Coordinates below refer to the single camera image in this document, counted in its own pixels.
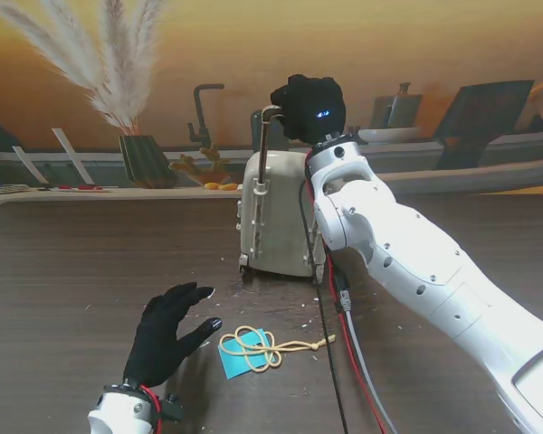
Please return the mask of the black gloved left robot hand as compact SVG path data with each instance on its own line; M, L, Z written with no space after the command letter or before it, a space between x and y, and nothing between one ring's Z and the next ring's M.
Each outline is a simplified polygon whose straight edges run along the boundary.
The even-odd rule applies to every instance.
M122 379L130 385L148 388L166 382L187 357L221 328L222 320L211 317L187 335L176 336L189 309L213 293L212 287L188 282L151 298L141 315Z

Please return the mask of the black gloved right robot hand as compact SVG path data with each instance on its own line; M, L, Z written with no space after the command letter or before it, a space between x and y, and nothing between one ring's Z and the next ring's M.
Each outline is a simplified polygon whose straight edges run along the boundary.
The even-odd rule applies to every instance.
M316 145L327 135L339 137L345 129L343 92L331 77L295 74L271 93L272 105L281 108L283 134L290 140Z

